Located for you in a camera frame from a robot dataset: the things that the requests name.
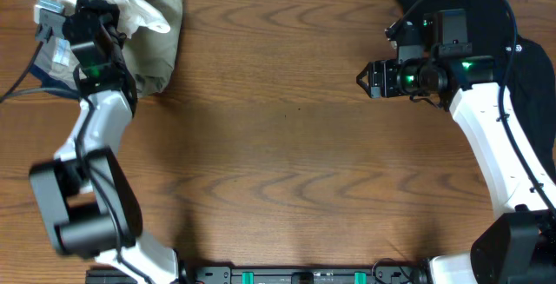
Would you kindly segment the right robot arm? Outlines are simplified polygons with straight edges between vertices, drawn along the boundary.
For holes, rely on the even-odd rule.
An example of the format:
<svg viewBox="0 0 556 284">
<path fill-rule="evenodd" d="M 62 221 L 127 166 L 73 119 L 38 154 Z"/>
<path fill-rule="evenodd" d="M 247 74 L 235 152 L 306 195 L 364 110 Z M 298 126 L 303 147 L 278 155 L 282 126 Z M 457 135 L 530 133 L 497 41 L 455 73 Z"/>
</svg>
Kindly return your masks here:
<svg viewBox="0 0 556 284">
<path fill-rule="evenodd" d="M 553 283 L 555 184 L 520 126 L 487 56 L 369 63 L 355 78 L 372 98 L 436 94 L 467 138 L 486 182 L 493 224 L 464 254 L 436 256 L 430 283 Z"/>
</svg>

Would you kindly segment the white printed t-shirt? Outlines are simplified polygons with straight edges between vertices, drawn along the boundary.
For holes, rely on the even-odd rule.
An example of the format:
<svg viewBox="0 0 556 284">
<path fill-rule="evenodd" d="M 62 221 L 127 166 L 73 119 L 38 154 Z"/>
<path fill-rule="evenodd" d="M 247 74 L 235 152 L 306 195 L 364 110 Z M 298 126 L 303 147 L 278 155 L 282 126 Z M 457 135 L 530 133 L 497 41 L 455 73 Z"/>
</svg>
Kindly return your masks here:
<svg viewBox="0 0 556 284">
<path fill-rule="evenodd" d="M 76 10 L 77 0 L 47 0 L 60 3 L 64 7 L 65 14 L 72 15 Z M 120 10 L 117 31 L 123 32 L 128 39 L 140 27 L 147 28 L 160 34 L 167 34 L 171 31 L 170 24 L 166 17 L 157 9 L 154 4 L 146 0 L 105 0 L 115 4 Z"/>
</svg>

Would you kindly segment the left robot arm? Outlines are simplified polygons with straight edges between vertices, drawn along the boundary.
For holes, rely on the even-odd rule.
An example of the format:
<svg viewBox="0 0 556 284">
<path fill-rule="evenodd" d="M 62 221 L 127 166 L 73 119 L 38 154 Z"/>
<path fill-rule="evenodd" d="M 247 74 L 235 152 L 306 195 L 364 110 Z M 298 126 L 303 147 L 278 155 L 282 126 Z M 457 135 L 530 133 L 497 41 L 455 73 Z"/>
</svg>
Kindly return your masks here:
<svg viewBox="0 0 556 284">
<path fill-rule="evenodd" d="M 177 253 L 144 231 L 138 200 L 116 159 L 137 106 L 119 16 L 106 0 L 76 0 L 70 16 L 58 3 L 43 4 L 36 35 L 69 42 L 77 59 L 71 94 L 80 114 L 53 159 L 30 169 L 30 184 L 58 254 L 92 259 L 135 283 L 178 283 Z"/>
</svg>

